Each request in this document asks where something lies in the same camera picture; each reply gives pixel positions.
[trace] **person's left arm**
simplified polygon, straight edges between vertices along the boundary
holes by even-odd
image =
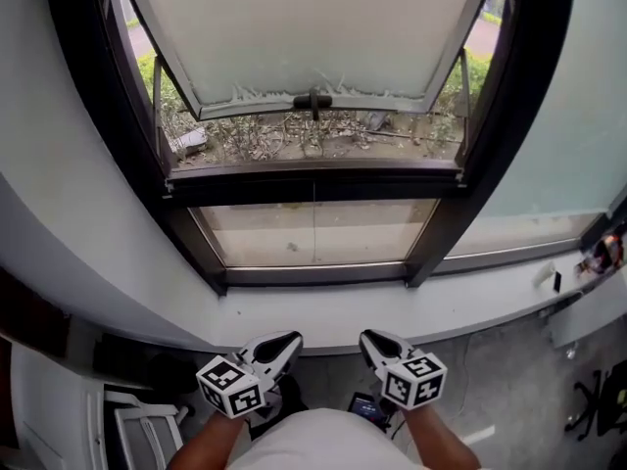
[[[216,412],[198,434],[174,455],[168,470],[223,470],[244,425]]]

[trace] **open window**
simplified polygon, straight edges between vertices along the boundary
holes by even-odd
[[[571,1],[50,3],[114,158],[224,294],[419,285],[522,144]]]

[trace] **black window frame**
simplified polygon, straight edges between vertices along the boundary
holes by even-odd
[[[572,0],[506,0],[495,54],[453,163],[307,160],[190,169],[173,168],[159,111],[139,76],[120,0],[49,4],[76,89],[113,158],[180,252],[219,295],[225,295],[231,285],[383,280],[420,285],[479,214],[524,141],[553,78]],[[173,78],[159,51],[155,68],[157,75],[163,68]],[[467,81],[464,84],[467,92]],[[211,232],[200,227],[191,211],[217,205],[420,198],[439,202],[405,260],[349,265],[226,267],[211,245]],[[538,257],[552,254],[555,250],[544,249]]]

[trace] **lower window pane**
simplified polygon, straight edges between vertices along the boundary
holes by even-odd
[[[196,212],[226,266],[403,260],[437,201],[219,206]]]
[[[575,239],[597,213],[538,216],[478,216],[458,240],[449,257],[506,251]]]

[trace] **black office chair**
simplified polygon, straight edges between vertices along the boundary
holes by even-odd
[[[564,427],[564,431],[571,432],[587,421],[586,431],[577,437],[578,441],[583,441],[590,435],[595,415],[599,437],[612,429],[620,430],[621,434],[627,431],[627,421],[619,421],[622,414],[627,412],[627,360],[614,365],[611,374],[605,373],[603,385],[600,370],[596,370],[593,376],[595,378],[593,391],[581,382],[575,383],[574,389],[580,390],[586,397],[587,405],[577,420]]]

